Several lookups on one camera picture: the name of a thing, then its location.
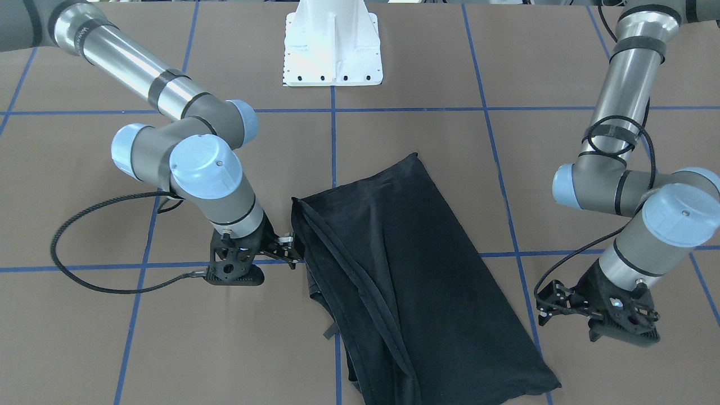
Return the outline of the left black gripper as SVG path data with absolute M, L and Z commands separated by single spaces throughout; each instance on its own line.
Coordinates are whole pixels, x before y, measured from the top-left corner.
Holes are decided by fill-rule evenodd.
M 546 325 L 560 315 L 588 317 L 589 340 L 612 338 L 628 344 L 656 344 L 660 341 L 650 288 L 640 283 L 632 291 L 617 287 L 605 276 L 599 260 L 574 287 L 551 280 L 537 293 L 538 325 Z

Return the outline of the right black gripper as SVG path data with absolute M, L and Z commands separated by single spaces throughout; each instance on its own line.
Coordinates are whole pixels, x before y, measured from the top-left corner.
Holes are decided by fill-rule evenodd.
M 290 269 L 296 269 L 296 265 L 304 259 L 303 242 L 294 233 L 276 236 L 267 217 L 263 217 L 258 229 L 245 237 L 233 238 L 214 231 L 209 244 L 206 282 L 218 286 L 261 285 L 265 277 L 260 267 L 254 264 L 254 259 L 257 254 L 267 251 L 268 244 L 270 257 L 285 262 Z

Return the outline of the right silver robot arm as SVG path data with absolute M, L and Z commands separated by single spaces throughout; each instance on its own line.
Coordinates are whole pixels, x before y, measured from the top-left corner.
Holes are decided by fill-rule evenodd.
M 89 86 L 88 90 L 80 91 L 80 95 L 70 97 L 69 95 L 61 95 L 61 90 L 51 90 L 49 85 L 44 90 L 42 96 L 57 96 L 59 101 L 62 102 L 64 110 L 60 112 L 67 112 L 72 114 L 59 115 L 59 114 L 28 114 L 28 115 L 15 115 L 16 124 L 21 123 L 43 123 L 41 128 L 33 130 L 21 135 L 20 127 L 17 127 L 18 131 L 15 133 L 7 133 L 7 137 L 2 138 L 2 198 L 7 197 L 8 202 L 2 202 L 2 272 L 31 272 L 36 271 L 55 271 L 59 274 L 56 267 L 54 270 L 49 270 L 49 264 L 40 265 L 43 260 L 48 263 L 50 261 L 55 262 L 52 257 L 57 257 L 57 246 L 59 242 L 52 245 L 50 231 L 43 230 L 45 227 L 40 226 L 41 222 L 46 220 L 45 217 L 57 217 L 65 215 L 67 209 L 59 207 L 61 204 L 53 202 L 52 207 L 50 202 L 37 202 L 34 200 L 32 203 L 25 202 L 21 199 L 23 197 L 29 200 L 31 192 L 38 194 L 38 201 L 43 197 L 46 200 L 59 199 L 62 197 L 72 197 L 79 199 L 81 196 L 90 197 L 90 191 L 95 192 L 96 189 L 101 187 L 115 187 L 116 185 L 124 185 L 129 183 L 128 181 L 121 181 L 119 172 L 124 173 L 123 176 L 133 177 L 134 180 L 138 181 L 145 180 L 143 184 L 147 184 L 147 188 L 160 187 L 159 192 L 147 192 L 142 195 L 149 195 L 146 197 L 117 197 L 112 199 L 113 204 L 118 204 L 119 201 L 127 201 L 133 199 L 149 199 L 155 197 L 160 192 L 165 194 L 172 193 L 171 196 L 164 197 L 166 200 L 177 200 L 178 196 L 189 197 L 190 201 L 188 205 L 194 206 L 194 200 L 197 200 L 196 196 L 183 192 L 182 188 L 179 188 L 175 183 L 173 175 L 177 174 L 189 174 L 191 177 L 196 176 L 198 173 L 208 172 L 209 175 L 216 175 L 219 172 L 221 180 L 219 181 L 220 191 L 210 192 L 211 196 L 214 194 L 227 194 L 223 181 L 225 178 L 239 177 L 239 174 L 246 175 L 246 171 L 249 168 L 247 164 L 250 163 L 250 157 L 258 158 L 263 160 L 263 164 L 267 163 L 267 169 L 260 167 L 260 163 L 250 164 L 250 174 L 256 177 L 255 186 L 260 187 L 260 175 L 270 178 L 270 180 L 280 181 L 287 180 L 295 182 L 298 179 L 309 178 L 309 174 L 305 175 L 300 172 L 300 169 L 308 169 L 309 163 L 292 163 L 290 164 L 291 169 L 275 169 L 271 164 L 271 159 L 278 160 L 281 158 L 281 153 L 275 151 L 280 149 L 280 146 L 291 141 L 299 142 L 298 145 L 302 146 L 301 152 L 309 153 L 309 160 L 317 160 L 321 157 L 321 148 L 318 146 L 311 148 L 311 135 L 314 133 L 308 131 L 300 131 L 299 127 L 295 124 L 286 124 L 281 126 L 281 130 L 287 131 L 276 133 L 280 136 L 280 141 L 273 141 L 272 145 L 264 147 L 260 145 L 262 142 L 255 141 L 251 144 L 253 148 L 245 147 L 245 167 L 242 168 L 239 163 L 239 159 L 230 158 L 229 154 L 233 150 L 235 144 L 237 144 L 237 138 L 242 141 L 242 136 L 245 135 L 245 142 L 249 141 L 249 134 L 244 134 L 244 123 L 240 112 L 237 112 L 237 107 L 224 100 L 216 101 L 212 94 L 208 92 L 200 92 L 200 94 L 192 94 L 196 96 L 198 100 L 205 99 L 205 102 L 200 101 L 200 112 L 186 112 L 187 117 L 183 120 L 175 121 L 164 126 L 156 127 L 155 125 L 147 125 L 142 123 L 132 123 L 121 128 L 116 134 L 111 144 L 111 156 L 115 162 L 115 165 L 119 165 L 117 174 L 110 174 L 110 159 L 108 163 L 100 163 L 100 152 L 96 148 L 96 143 L 99 141 L 95 138 L 90 137 L 90 132 L 95 136 L 91 128 L 90 122 L 88 121 L 83 127 L 75 126 L 70 128 L 70 118 L 82 118 L 80 114 L 82 111 L 70 110 L 71 102 L 90 100 L 91 90 L 100 90 L 100 85 L 95 84 L 98 80 L 87 79 Z M 525 170 L 524 174 L 530 175 L 532 171 L 537 172 L 540 169 L 540 164 L 530 164 L 530 157 L 540 158 L 540 135 L 549 137 L 550 135 L 555 136 L 557 141 L 551 141 L 549 144 L 553 148 L 560 148 L 560 146 L 573 145 L 576 135 L 579 131 L 579 125 L 571 124 L 570 118 L 574 116 L 574 110 L 563 110 L 563 109 L 523 109 L 525 106 L 491 106 L 489 110 L 479 105 L 476 106 L 457 106 L 457 107 L 430 107 L 430 106 L 403 106 L 403 107 L 389 107 L 381 108 L 381 106 L 368 106 L 365 107 L 342 107 L 335 103 L 335 108 L 317 108 L 317 109 L 301 109 L 299 107 L 289 107 L 286 109 L 279 109 L 277 112 L 261 112 L 260 118 L 272 118 L 271 115 L 275 114 L 275 118 L 321 118 L 324 114 L 329 118 L 335 117 L 335 130 L 337 130 L 337 118 L 355 119 L 360 125 L 363 122 L 363 126 L 355 127 L 343 127 L 345 138 L 336 138 L 337 140 L 343 140 L 344 143 L 335 144 L 340 145 L 340 157 L 347 160 L 346 163 L 352 163 L 353 159 L 358 163 L 360 160 L 375 159 L 379 162 L 380 159 L 380 146 L 376 147 L 374 152 L 362 152 L 360 146 L 350 146 L 349 140 L 356 141 L 359 145 L 360 141 L 370 140 L 384 140 L 386 141 L 385 151 L 389 151 L 389 142 L 393 141 L 398 145 L 409 146 L 411 135 L 417 135 L 419 130 L 412 131 L 411 124 L 420 125 L 420 118 L 429 118 L 432 114 L 442 115 L 445 118 L 450 117 L 450 113 L 468 113 L 475 114 L 476 116 L 482 115 L 484 118 L 492 118 L 493 115 L 499 113 L 514 114 L 520 117 L 522 113 L 529 115 L 530 113 L 555 113 L 556 116 L 562 118 L 558 121 L 558 125 L 561 130 L 566 130 L 565 133 L 555 131 L 544 133 L 532 132 L 530 130 L 539 130 L 539 124 L 526 125 L 526 131 L 522 136 L 515 136 L 515 140 L 511 142 L 511 146 L 519 146 L 520 141 L 530 141 L 530 135 L 537 135 L 535 143 L 537 145 L 532 146 L 530 151 L 533 153 L 526 154 L 524 158 L 520 158 L 522 165 L 515 168 L 518 170 L 522 167 Z M 271 181 L 260 187 L 260 191 L 268 191 Z M 419 216 L 421 214 L 415 214 L 414 217 L 406 215 L 403 209 L 407 211 L 409 208 L 416 208 L 413 205 L 419 205 L 420 202 L 409 203 L 411 196 L 405 197 L 389 197 L 389 202 L 381 199 L 381 196 L 385 196 L 380 193 L 381 186 L 365 186 L 363 183 L 368 183 L 370 180 L 361 180 L 360 184 L 364 188 L 360 190 L 365 191 L 367 189 L 370 194 L 363 195 L 360 191 L 345 191 L 345 186 L 340 186 L 340 202 L 337 202 L 337 195 L 332 195 L 334 190 L 329 190 L 321 193 L 319 196 L 305 197 L 303 199 L 293 198 L 292 203 L 292 225 L 295 225 L 295 217 L 299 217 L 299 238 L 302 241 L 309 242 L 310 247 L 308 256 L 310 258 L 310 269 L 308 274 L 312 275 L 313 271 L 318 272 L 320 264 L 326 264 L 328 262 L 330 270 L 322 269 L 319 270 L 321 282 L 320 287 L 314 286 L 314 279 L 311 284 L 311 295 L 319 295 L 322 305 L 328 308 L 328 311 L 332 314 L 331 316 L 338 323 L 343 325 L 352 325 L 351 321 L 355 322 L 355 325 L 360 323 L 360 314 L 363 318 L 372 320 L 377 323 L 385 322 L 386 325 L 395 325 L 396 329 L 399 328 L 398 315 L 393 315 L 394 320 L 389 321 L 389 312 L 391 309 L 391 298 L 380 298 L 380 293 L 394 292 L 393 283 L 387 281 L 370 281 L 370 276 L 373 274 L 371 270 L 376 269 L 383 270 L 383 264 L 375 265 L 372 267 L 371 264 L 361 264 L 368 262 L 373 258 L 380 258 L 383 251 L 383 239 L 381 238 L 384 234 L 381 231 L 375 231 L 373 226 L 377 229 L 382 229 L 380 224 L 388 225 L 389 219 L 383 219 L 380 217 L 381 202 L 384 205 L 393 203 L 399 205 L 399 203 L 407 203 L 409 206 L 403 208 L 394 208 L 393 215 L 389 218 L 400 221 L 399 224 L 404 226 L 404 230 L 409 232 L 409 226 L 412 224 L 420 229 L 421 224 L 427 224 L 431 215 L 435 214 L 434 205 L 430 206 L 429 213 L 423 214 L 424 217 Z M 105 222 L 105 218 L 101 216 L 101 220 L 95 221 L 92 225 L 92 232 L 90 230 L 90 220 L 88 220 L 88 227 L 82 234 L 81 232 L 71 234 L 71 236 L 77 236 L 74 244 L 61 245 L 62 247 L 77 247 L 78 253 L 74 253 L 75 256 L 66 256 L 65 272 L 73 270 L 72 265 L 77 265 L 82 268 L 87 267 L 88 269 L 101 270 L 105 267 L 110 268 L 131 268 L 130 264 L 134 264 L 135 268 L 141 266 L 139 259 L 139 253 L 137 257 L 133 257 L 126 253 L 128 249 L 125 249 L 124 244 L 127 247 L 138 247 L 140 242 L 132 242 L 134 236 L 139 236 L 139 231 L 135 231 L 136 225 L 139 225 L 140 220 L 134 216 L 134 211 L 124 213 L 115 222 Z M 388 275 L 388 267 L 385 266 L 385 275 Z M 321 292 L 314 292 L 313 288 L 322 290 Z

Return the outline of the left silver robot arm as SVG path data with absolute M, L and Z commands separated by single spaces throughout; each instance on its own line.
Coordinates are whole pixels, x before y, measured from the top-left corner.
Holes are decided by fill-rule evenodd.
M 628 1 L 592 120 L 576 161 L 558 168 L 556 202 L 628 217 L 611 244 L 566 287 L 542 276 L 533 289 L 545 325 L 587 318 L 589 340 L 607 336 L 640 348 L 659 342 L 650 288 L 718 231 L 718 176 L 687 167 L 659 174 L 645 116 L 668 44 L 682 25 L 718 20 L 717 1 Z

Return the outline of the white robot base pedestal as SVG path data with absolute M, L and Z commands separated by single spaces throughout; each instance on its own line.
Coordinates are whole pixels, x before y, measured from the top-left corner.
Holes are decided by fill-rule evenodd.
M 284 86 L 383 82 L 378 18 L 364 1 L 301 1 L 286 15 L 285 28 Z

